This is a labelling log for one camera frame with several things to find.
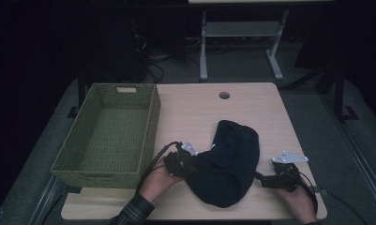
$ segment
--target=gray carpet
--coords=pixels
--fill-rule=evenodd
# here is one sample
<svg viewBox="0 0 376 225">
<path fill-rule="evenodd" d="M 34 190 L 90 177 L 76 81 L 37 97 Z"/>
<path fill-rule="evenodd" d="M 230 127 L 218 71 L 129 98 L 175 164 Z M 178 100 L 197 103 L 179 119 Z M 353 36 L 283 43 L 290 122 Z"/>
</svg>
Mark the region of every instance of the gray carpet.
<svg viewBox="0 0 376 225">
<path fill-rule="evenodd" d="M 299 43 L 283 42 L 277 54 L 285 79 L 277 82 L 267 62 L 264 49 L 268 41 L 251 41 L 248 45 L 233 46 L 233 51 L 224 54 L 209 54 L 207 83 L 272 82 L 277 86 L 286 85 L 309 72 L 293 67 L 299 52 Z M 197 53 L 189 57 L 198 62 Z M 186 62 L 170 59 L 157 65 L 164 69 L 164 83 L 197 83 L 199 68 L 192 60 Z M 160 76 L 160 70 L 150 67 Z M 332 93 L 320 96 L 314 91 L 318 79 L 313 79 L 293 91 L 280 91 L 281 97 L 292 120 L 293 127 L 318 186 L 326 188 L 353 206 L 368 224 L 376 224 L 376 201 L 353 160 L 349 144 L 340 132 L 325 99 Z M 148 76 L 145 83 L 152 82 Z M 347 121 L 345 127 L 354 136 L 363 150 L 368 163 L 376 173 L 376 118 L 366 106 L 360 93 L 350 83 L 345 85 L 345 105 L 352 106 L 359 120 Z M 18 180 L 4 201 L 0 225 L 29 224 L 51 175 L 50 168 L 62 141 L 68 135 L 73 119 L 67 118 L 69 110 L 77 106 L 77 84 L 72 83 L 64 94 L 51 121 L 42 133 L 32 155 L 26 162 Z M 60 185 L 55 193 L 65 188 Z M 54 203 L 53 195 L 49 204 Z M 323 196 L 328 216 L 323 224 L 362 224 L 343 204 L 330 196 Z M 54 206 L 44 224 L 106 224 L 106 221 L 65 221 L 60 212 L 65 198 Z M 274 225 L 298 224 L 294 220 L 272 221 Z"/>
</svg>

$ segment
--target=black fabric bag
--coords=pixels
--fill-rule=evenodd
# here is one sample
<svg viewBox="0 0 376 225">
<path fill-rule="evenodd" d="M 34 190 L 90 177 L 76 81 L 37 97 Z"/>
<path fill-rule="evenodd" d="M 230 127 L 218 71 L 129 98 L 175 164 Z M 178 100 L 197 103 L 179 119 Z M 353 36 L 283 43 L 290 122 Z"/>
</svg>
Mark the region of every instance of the black fabric bag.
<svg viewBox="0 0 376 225">
<path fill-rule="evenodd" d="M 258 133 L 222 120 L 213 144 L 210 151 L 189 160 L 197 172 L 186 182 L 203 202 L 226 208 L 238 203 L 254 180 L 260 156 Z"/>
</svg>

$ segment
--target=shirt sleeve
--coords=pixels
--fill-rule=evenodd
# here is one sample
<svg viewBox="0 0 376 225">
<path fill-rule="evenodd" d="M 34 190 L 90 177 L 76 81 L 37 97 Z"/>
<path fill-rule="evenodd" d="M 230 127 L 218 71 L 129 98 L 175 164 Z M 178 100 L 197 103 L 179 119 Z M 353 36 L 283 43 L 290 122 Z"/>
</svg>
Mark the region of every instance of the shirt sleeve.
<svg viewBox="0 0 376 225">
<path fill-rule="evenodd" d="M 116 217 L 112 218 L 112 225 L 141 225 L 155 209 L 147 199 L 140 194 L 134 196 Z"/>
</svg>

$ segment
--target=green wicker basket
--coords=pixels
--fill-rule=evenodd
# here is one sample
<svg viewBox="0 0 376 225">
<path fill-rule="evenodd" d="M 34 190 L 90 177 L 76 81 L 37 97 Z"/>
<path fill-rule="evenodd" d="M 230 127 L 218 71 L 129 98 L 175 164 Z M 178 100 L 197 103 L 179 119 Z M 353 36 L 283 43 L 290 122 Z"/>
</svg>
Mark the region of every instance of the green wicker basket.
<svg viewBox="0 0 376 225">
<path fill-rule="evenodd" d="M 92 85 L 52 173 L 70 186 L 136 188 L 153 159 L 155 84 Z"/>
</svg>

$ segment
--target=hand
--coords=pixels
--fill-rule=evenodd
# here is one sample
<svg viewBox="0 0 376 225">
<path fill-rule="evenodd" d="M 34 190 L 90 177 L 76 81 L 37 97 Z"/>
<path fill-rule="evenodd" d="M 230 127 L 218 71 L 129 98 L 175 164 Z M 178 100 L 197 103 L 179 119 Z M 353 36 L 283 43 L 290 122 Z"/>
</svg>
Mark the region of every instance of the hand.
<svg viewBox="0 0 376 225">
<path fill-rule="evenodd" d="M 287 204 L 288 209 L 301 224 L 307 224 L 317 221 L 313 202 L 307 192 L 300 186 L 293 191 L 288 192 L 285 189 L 275 189 L 279 197 Z"/>
<path fill-rule="evenodd" d="M 150 203 L 164 195 L 173 185 L 183 179 L 168 174 L 163 157 L 155 164 L 154 170 L 143 181 L 140 194 Z"/>
</svg>

